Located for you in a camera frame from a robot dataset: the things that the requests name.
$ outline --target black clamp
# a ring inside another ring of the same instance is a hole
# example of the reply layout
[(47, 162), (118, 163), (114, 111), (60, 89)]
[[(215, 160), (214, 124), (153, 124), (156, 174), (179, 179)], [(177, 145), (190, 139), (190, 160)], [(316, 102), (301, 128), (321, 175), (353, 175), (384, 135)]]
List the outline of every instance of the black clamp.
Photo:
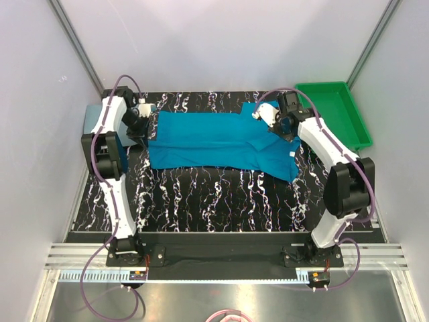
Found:
[(282, 139), (292, 142), (298, 136), (298, 126), (301, 122), (314, 117), (312, 109), (303, 108), (295, 92), (280, 93), (277, 96), (279, 113), (275, 117), (273, 127), (269, 131), (277, 134)]

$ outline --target metal frame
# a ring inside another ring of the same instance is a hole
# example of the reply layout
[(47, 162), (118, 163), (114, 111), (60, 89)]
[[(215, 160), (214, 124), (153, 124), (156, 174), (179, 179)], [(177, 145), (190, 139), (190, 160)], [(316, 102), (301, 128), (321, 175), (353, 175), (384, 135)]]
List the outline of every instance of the metal frame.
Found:
[(97, 72), (94, 69), (93, 64), (89, 60), (88, 55), (86, 54), (82, 44), (80, 43), (80, 40), (76, 32), (74, 31), (73, 25), (70, 22), (70, 19), (68, 18), (66, 11), (64, 10), (61, 4), (61, 1), (48, 0), (48, 3), (50, 4), (55, 16), (58, 18), (58, 21), (60, 22), (62, 29), (66, 33), (67, 38), (70, 40), (70, 43), (72, 44), (74, 50), (76, 51), (76, 55), (79, 57), (79, 60), (82, 62), (82, 65), (86, 70), (86, 73), (88, 74), (89, 79), (93, 83), (97, 92), (99, 92), (99, 94), (101, 95), (105, 90), (103, 83), (101, 82)]
[(391, 272), (391, 275), (407, 321), (426, 321), (410, 271), (394, 271)]
[(380, 37), (383, 34), (384, 29), (390, 22), (391, 18), (393, 17), (394, 13), (398, 9), (401, 2), (402, 0), (390, 0), (390, 2), (387, 4), (386, 9), (381, 15), (380, 20), (375, 26), (375, 29), (371, 34), (371, 37), (369, 37), (367, 44), (365, 45), (359, 59), (356, 62), (355, 67), (353, 68), (349, 76), (349, 79), (347, 80), (347, 85), (349, 86), (350, 90), (355, 85), (356, 80), (359, 77), (359, 74), (361, 73), (365, 63), (367, 62), (369, 55), (371, 55), (374, 47), (377, 45), (378, 41), (380, 40)]
[[(99, 249), (102, 244), (53, 244), (46, 260), (45, 269), (82, 269), (89, 257)], [(343, 254), (345, 268), (354, 267), (357, 252), (353, 244), (340, 246)], [(359, 244), (361, 253), (360, 270), (407, 270), (408, 266), (399, 244)], [(105, 266), (107, 250), (101, 250), (92, 260), (89, 269), (116, 269)], [(331, 268), (331, 270), (344, 270), (344, 268)]]

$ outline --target white wall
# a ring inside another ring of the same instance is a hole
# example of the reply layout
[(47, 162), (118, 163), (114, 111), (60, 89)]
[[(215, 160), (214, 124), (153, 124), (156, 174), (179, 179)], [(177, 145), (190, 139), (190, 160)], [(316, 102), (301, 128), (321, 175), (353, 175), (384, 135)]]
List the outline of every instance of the white wall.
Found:
[(47, 1), (0, 2), (0, 312), (29, 321), (84, 167), (84, 110), (99, 99)]
[(388, 0), (62, 0), (103, 84), (268, 90), (345, 81)]
[(387, 232), (403, 245), (429, 317), (429, 2), (402, 1), (352, 90), (374, 145)]

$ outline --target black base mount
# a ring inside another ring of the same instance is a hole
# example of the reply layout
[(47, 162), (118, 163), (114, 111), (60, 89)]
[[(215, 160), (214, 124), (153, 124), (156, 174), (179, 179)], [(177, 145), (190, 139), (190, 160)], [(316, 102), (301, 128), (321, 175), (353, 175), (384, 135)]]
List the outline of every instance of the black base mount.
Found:
[(127, 266), (145, 266), (144, 248), (139, 234), (128, 236), (128, 238), (112, 239), (107, 254), (106, 266), (127, 267)]

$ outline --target pink cable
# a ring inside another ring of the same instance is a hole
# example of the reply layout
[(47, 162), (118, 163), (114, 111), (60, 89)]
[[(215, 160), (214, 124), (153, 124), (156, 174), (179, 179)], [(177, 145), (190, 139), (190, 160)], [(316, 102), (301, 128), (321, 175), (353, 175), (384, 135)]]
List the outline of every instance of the pink cable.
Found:
[[(236, 313), (237, 310), (225, 309), (225, 310), (217, 311), (217, 312), (213, 313), (210, 317), (208, 317), (208, 319), (206, 320), (206, 322), (211, 322), (215, 317), (218, 317), (219, 315), (222, 315), (222, 314), (228, 314), (228, 312)], [(241, 322), (253, 322), (253, 320), (251, 319), (251, 317), (248, 316), (247, 314), (244, 314), (243, 312), (240, 312), (240, 315), (241, 315), (241, 317), (239, 317), (238, 315), (227, 315), (224, 319), (221, 320), (221, 322), (229, 321), (229, 320), (232, 320), (232, 321), (241, 321)], [(235, 317), (241, 318), (241, 320), (234, 320), (233, 318), (235, 318)]]

